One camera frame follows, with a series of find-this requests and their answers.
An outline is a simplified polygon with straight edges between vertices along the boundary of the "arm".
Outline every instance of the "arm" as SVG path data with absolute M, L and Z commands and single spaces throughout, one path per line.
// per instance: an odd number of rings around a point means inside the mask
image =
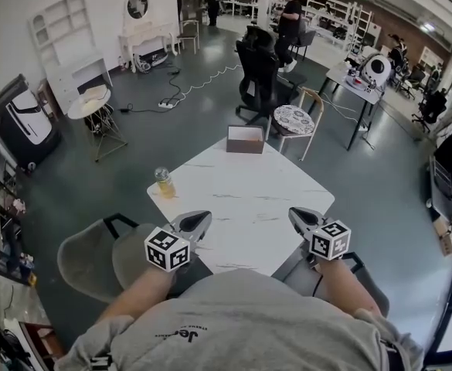
M 125 290 L 97 320 L 129 315 L 139 318 L 148 309 L 165 300 L 172 285 L 173 273 L 149 267 L 132 285 Z
M 375 300 L 343 260 L 319 259 L 319 265 L 331 304 L 350 315 L 354 315 L 358 309 L 382 315 Z
M 294 14 L 287 14 L 286 12 L 283 12 L 282 16 L 284 18 L 290 19 L 291 21 L 297 21 L 300 18 L 300 15 L 296 14 L 296 13 L 294 13 Z

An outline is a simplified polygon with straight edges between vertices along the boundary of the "cardboard box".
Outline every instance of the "cardboard box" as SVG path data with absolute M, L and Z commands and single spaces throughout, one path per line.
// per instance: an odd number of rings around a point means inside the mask
M 439 236 L 442 254 L 444 256 L 452 254 L 452 232 L 450 232 L 450 227 L 447 221 L 442 216 L 439 216 L 435 221 L 433 221 L 433 227 Z
M 230 125 L 227 129 L 227 152 L 262 154 L 264 143 L 262 127 Z

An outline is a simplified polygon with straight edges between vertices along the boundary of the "brown wall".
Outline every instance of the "brown wall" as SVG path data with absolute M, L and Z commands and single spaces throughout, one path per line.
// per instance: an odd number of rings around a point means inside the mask
M 429 37 L 426 33 L 419 30 L 414 25 L 401 19 L 399 16 L 392 14 L 391 12 L 380 8 L 371 2 L 365 2 L 362 0 L 340 0 L 341 2 L 358 2 L 363 5 L 365 11 L 373 12 L 373 22 L 376 25 L 382 27 L 380 37 L 377 40 L 377 48 L 380 46 L 392 47 L 388 34 L 397 34 L 405 40 L 408 47 L 407 57 L 410 60 L 410 66 L 412 67 L 420 60 L 423 47 L 427 46 L 434 51 L 440 58 L 444 60 L 444 66 L 447 65 L 450 53 L 443 48 L 434 39 Z

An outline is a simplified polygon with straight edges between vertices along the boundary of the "sneaker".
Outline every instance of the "sneaker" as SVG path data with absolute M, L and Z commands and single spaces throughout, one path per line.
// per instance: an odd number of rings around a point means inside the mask
M 293 60 L 291 63 L 289 63 L 286 67 L 284 67 L 283 73 L 289 73 L 290 71 L 292 71 L 292 69 L 296 66 L 296 63 L 296 60 Z

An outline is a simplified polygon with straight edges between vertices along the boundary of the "oval mirror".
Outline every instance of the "oval mirror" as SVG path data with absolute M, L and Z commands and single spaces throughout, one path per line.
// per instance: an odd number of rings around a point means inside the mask
M 140 19 L 148 10 L 148 0 L 128 0 L 127 12 L 134 19 Z

